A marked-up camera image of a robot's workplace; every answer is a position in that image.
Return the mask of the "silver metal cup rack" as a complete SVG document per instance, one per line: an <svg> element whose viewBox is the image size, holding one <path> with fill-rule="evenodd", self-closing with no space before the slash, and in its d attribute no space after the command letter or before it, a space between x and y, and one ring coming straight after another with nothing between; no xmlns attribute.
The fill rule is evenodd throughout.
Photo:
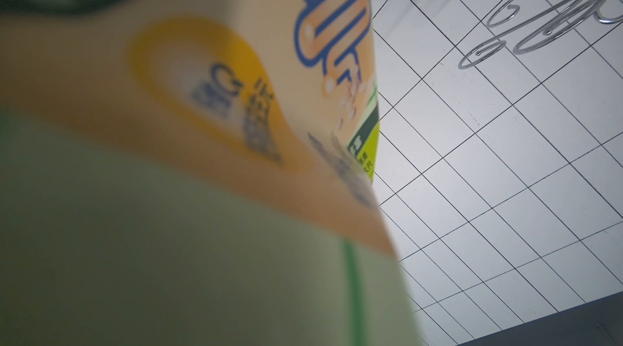
<svg viewBox="0 0 623 346"><path fill-rule="evenodd" d="M519 21L518 16L527 0L506 0L485 22L488 29L509 23L512 26L473 47L458 63L460 70L473 68L507 48L506 37L536 22L541 25L520 39L511 49L514 55L525 55L553 43L590 19L602 25L622 22L622 16L608 16L602 8L609 0L559 0L548 8Z"/></svg>

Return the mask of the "green oats bag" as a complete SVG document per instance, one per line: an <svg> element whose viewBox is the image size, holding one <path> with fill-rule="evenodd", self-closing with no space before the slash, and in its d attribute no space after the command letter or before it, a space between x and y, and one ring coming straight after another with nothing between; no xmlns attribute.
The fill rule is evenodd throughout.
<svg viewBox="0 0 623 346"><path fill-rule="evenodd" d="M372 0L1 0L4 345L418 345Z"/></svg>

